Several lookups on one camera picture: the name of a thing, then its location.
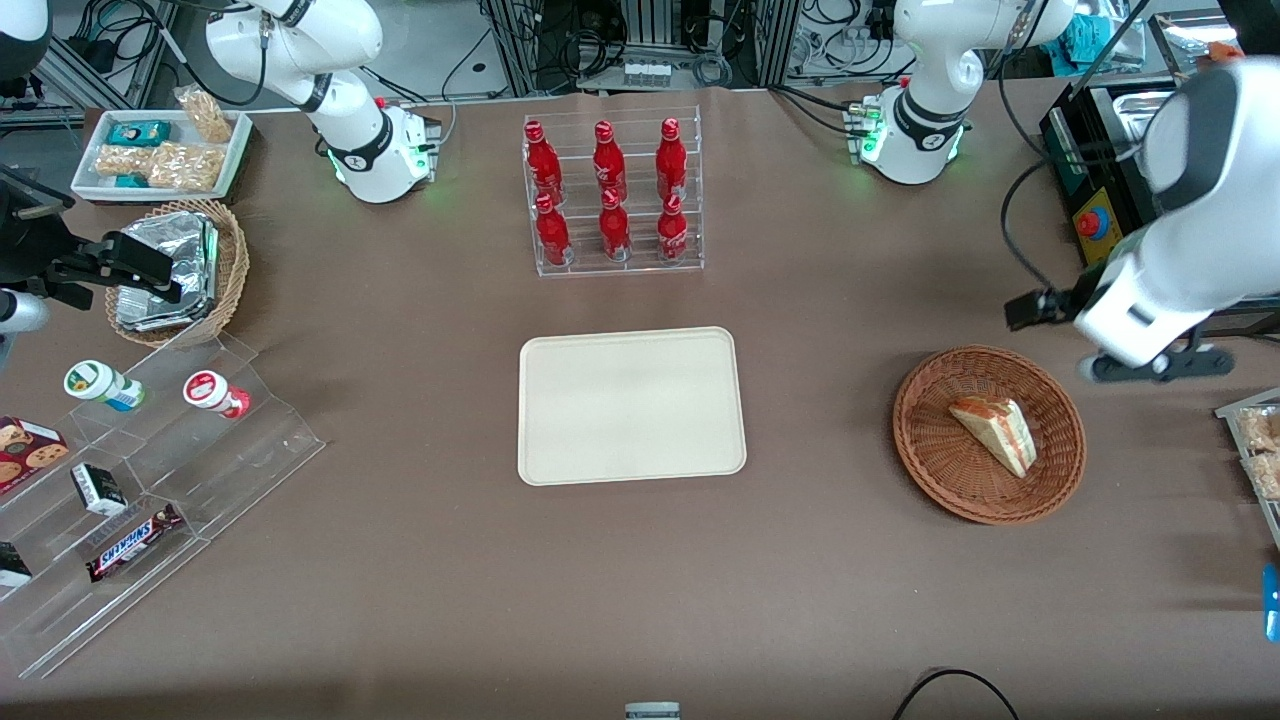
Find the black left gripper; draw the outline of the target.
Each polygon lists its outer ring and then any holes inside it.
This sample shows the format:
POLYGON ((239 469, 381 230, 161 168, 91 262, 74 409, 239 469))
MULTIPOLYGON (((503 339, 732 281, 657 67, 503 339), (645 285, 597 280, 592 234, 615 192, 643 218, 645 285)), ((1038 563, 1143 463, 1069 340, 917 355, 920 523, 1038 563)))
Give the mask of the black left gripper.
POLYGON ((1005 304, 1007 329, 1019 332, 1041 323, 1070 323, 1079 313, 1074 288, 1028 292, 1005 304))

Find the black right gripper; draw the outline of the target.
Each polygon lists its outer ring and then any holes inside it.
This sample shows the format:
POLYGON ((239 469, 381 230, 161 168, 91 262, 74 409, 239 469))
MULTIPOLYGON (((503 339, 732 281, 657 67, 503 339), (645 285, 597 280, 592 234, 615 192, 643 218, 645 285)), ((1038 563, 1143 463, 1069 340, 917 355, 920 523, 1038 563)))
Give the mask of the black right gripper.
POLYGON ((102 264, 86 251, 61 214, 76 200, 12 167, 3 167, 1 282, 4 290, 61 304, 91 304, 90 286, 118 286, 118 302, 178 304, 183 286, 173 260, 122 231, 102 236, 102 264))

